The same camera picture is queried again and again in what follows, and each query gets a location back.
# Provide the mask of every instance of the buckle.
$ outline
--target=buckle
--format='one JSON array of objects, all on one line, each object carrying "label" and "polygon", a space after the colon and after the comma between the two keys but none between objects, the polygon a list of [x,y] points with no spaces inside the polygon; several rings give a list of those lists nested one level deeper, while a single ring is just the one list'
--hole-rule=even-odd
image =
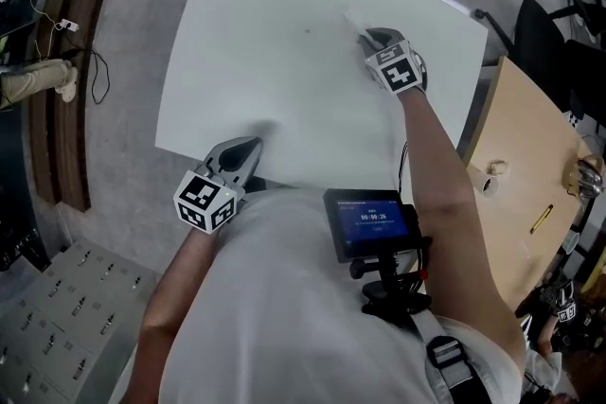
[{"label": "buckle", "polygon": [[450,367],[461,361],[467,360],[467,355],[461,342],[453,337],[440,335],[435,337],[427,345],[429,360],[438,370]]}]

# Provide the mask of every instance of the pen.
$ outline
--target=pen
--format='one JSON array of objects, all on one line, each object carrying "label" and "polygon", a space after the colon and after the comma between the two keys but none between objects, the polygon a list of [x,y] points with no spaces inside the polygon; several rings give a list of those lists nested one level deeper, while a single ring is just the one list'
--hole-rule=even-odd
[{"label": "pen", "polygon": [[537,219],[537,221],[534,223],[534,225],[532,226],[532,228],[530,229],[530,234],[534,234],[534,232],[539,229],[539,226],[541,224],[543,224],[543,221],[547,219],[547,216],[549,216],[549,214],[551,213],[551,210],[553,209],[553,204],[549,204],[549,207],[547,207],[544,212],[541,214],[541,216]]}]

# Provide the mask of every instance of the white tabletop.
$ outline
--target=white tabletop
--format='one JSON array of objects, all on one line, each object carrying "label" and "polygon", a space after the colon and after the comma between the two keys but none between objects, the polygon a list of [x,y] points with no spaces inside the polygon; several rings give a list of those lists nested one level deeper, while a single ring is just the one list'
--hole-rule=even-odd
[{"label": "white tabletop", "polygon": [[[428,97],[456,145],[487,30],[442,1],[187,0],[156,146],[203,160],[222,141],[260,135],[259,177],[394,188],[403,113],[370,81],[348,10],[398,29],[425,59]],[[406,200],[406,178],[403,185]]]}]

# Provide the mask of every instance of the digital display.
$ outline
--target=digital display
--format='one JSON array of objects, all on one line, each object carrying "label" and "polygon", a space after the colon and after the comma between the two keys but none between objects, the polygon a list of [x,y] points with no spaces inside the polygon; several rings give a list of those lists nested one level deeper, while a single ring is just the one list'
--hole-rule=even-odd
[{"label": "digital display", "polygon": [[339,201],[345,243],[408,235],[398,201]]}]

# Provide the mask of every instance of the wooden board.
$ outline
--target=wooden board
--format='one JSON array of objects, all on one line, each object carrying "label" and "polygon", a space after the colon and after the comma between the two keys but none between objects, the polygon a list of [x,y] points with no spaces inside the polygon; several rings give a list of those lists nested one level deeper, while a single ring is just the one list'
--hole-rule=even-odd
[{"label": "wooden board", "polygon": [[61,41],[61,51],[81,47],[71,62],[78,68],[78,93],[70,103],[54,94],[55,153],[62,201],[81,212],[90,208],[86,175],[85,110],[90,49],[95,39],[98,16],[103,0],[72,0],[65,18],[80,26],[78,32],[68,32]]},{"label": "wooden board", "polygon": [[[551,100],[502,58],[465,161],[483,170],[494,160],[510,166],[494,199],[475,195],[492,276],[512,309],[539,282],[579,211],[561,180],[566,162],[588,153]],[[551,214],[531,235],[549,204]]]},{"label": "wooden board", "polygon": [[[46,0],[44,12],[52,19],[62,19],[67,12],[70,0]],[[47,53],[51,41],[52,24],[45,17],[38,21],[36,40],[43,56]],[[51,56],[60,54],[60,32],[52,37]],[[42,91],[29,98],[29,146],[36,192],[45,201],[56,204],[61,200],[55,160],[54,145],[54,93]]]}]

